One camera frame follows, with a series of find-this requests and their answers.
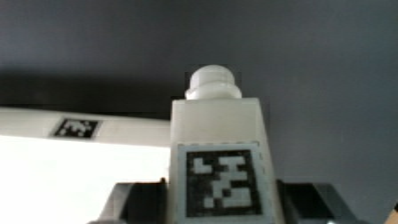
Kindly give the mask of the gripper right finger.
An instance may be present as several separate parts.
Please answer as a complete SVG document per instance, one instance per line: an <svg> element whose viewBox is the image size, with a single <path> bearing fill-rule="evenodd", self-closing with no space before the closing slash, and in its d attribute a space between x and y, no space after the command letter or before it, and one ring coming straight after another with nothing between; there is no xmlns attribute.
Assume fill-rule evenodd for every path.
<svg viewBox="0 0 398 224"><path fill-rule="evenodd" d="M362 224L327 183L277 182L286 224Z"/></svg>

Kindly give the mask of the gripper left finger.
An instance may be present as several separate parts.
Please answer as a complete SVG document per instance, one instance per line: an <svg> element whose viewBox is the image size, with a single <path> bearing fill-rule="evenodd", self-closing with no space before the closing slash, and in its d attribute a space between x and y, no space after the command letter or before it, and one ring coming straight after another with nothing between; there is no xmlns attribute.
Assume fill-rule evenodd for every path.
<svg viewBox="0 0 398 224"><path fill-rule="evenodd" d="M87 224L165 224L165 182L114 185L99 217Z"/></svg>

